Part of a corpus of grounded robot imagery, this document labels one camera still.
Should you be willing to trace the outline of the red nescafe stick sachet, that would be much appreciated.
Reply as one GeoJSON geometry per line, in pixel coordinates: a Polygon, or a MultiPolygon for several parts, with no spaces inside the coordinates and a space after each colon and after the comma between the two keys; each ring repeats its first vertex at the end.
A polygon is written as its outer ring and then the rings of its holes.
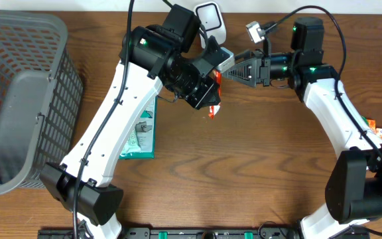
{"type": "Polygon", "coordinates": [[[208,116],[211,119],[214,119],[215,115],[219,112],[221,108],[220,97],[222,96],[222,74],[218,70],[212,70],[212,75],[214,77],[215,82],[218,84],[217,94],[215,96],[215,100],[217,101],[217,104],[210,106],[210,111],[208,116]]]}

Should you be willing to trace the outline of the green white gloves packet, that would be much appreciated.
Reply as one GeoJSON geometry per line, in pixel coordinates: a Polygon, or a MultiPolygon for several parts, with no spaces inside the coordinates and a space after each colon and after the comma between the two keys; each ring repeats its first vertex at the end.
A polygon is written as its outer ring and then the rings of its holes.
{"type": "Polygon", "coordinates": [[[141,117],[137,120],[134,130],[139,140],[141,150],[130,153],[126,157],[119,156],[120,160],[127,159],[154,159],[155,158],[155,127],[157,117],[157,99],[144,109],[141,117]]]}

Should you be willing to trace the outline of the light green wipes packet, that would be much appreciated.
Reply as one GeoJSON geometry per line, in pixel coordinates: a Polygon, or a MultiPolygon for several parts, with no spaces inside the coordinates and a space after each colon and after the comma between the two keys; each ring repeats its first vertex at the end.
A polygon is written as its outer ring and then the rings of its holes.
{"type": "Polygon", "coordinates": [[[133,130],[131,134],[129,135],[129,138],[124,145],[120,156],[121,157],[126,157],[130,153],[136,153],[141,150],[141,147],[139,145],[139,140],[137,139],[137,134],[136,131],[133,130]]]}

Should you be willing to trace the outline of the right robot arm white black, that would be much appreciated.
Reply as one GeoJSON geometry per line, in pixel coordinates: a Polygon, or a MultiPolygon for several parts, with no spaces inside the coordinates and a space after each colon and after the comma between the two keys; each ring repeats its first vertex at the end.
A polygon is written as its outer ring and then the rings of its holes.
{"type": "Polygon", "coordinates": [[[251,87],[286,80],[334,148],[337,161],[326,184],[324,204],[304,217],[288,237],[367,238],[372,231],[366,222],[382,218],[382,139],[350,102],[339,72],[323,63],[322,20],[298,18],[287,53],[271,50],[268,35],[275,27],[275,23],[249,23],[250,39],[263,46],[239,54],[224,76],[251,87]]]}

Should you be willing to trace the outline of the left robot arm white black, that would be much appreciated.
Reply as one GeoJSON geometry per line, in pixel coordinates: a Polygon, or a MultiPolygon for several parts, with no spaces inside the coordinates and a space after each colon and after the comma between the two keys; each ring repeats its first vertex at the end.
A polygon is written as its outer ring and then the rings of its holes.
{"type": "Polygon", "coordinates": [[[79,142],[59,163],[47,163],[40,179],[52,197],[73,215],[69,238],[116,238],[116,212],[123,191],[112,184],[115,166],[147,106],[163,88],[194,109],[220,103],[213,71],[233,55],[213,36],[205,36],[200,55],[186,58],[197,34],[206,29],[198,16],[180,5],[164,23],[128,26],[110,89],[79,142]]]}

